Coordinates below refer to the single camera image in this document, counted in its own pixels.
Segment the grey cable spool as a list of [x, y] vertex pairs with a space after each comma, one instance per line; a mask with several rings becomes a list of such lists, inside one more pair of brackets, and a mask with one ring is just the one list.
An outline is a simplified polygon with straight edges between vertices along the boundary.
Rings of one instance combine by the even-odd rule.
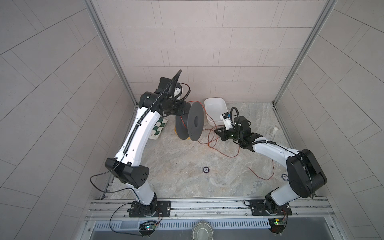
[[182, 116], [176, 116], [175, 130], [181, 140], [197, 141], [203, 132], [205, 111], [198, 102], [187, 103], [187, 111]]

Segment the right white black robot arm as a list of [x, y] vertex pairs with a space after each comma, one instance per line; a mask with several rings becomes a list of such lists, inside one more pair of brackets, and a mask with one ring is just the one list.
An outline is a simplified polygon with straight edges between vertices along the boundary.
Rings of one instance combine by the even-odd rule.
[[288, 182], [265, 197], [263, 206], [267, 214], [277, 215], [283, 212], [287, 215], [283, 210], [284, 205], [298, 198], [313, 198], [315, 191], [327, 183], [324, 171], [310, 150], [282, 147], [253, 133], [248, 119], [240, 116], [235, 107], [230, 112], [223, 113], [220, 119], [224, 126], [216, 129], [215, 133], [222, 141], [232, 139], [241, 149], [264, 155], [287, 169]]

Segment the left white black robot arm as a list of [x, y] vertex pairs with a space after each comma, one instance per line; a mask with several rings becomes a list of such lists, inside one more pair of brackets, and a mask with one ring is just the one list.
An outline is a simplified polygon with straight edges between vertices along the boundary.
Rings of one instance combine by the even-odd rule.
[[157, 196], [147, 178], [148, 167], [142, 166], [142, 155], [146, 143], [156, 123], [163, 115], [182, 116], [188, 112], [187, 102], [176, 92], [182, 71], [171, 79], [160, 78], [157, 89], [141, 95], [134, 123], [129, 134], [115, 157], [107, 158], [105, 166], [136, 195], [134, 212], [146, 217], [157, 211]]

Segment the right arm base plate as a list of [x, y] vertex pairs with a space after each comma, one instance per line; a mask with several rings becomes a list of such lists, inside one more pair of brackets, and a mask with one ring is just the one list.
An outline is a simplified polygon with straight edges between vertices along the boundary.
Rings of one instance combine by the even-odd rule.
[[253, 216], [290, 216], [292, 209], [289, 203], [282, 206], [275, 204], [272, 200], [249, 200], [249, 206]]

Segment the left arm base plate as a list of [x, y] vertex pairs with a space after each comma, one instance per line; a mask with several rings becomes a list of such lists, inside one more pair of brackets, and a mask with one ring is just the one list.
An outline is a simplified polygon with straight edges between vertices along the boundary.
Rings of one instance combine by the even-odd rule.
[[149, 205], [140, 204], [137, 201], [132, 202], [127, 210], [130, 218], [151, 218], [151, 217], [169, 217], [171, 210], [171, 201], [152, 201]]

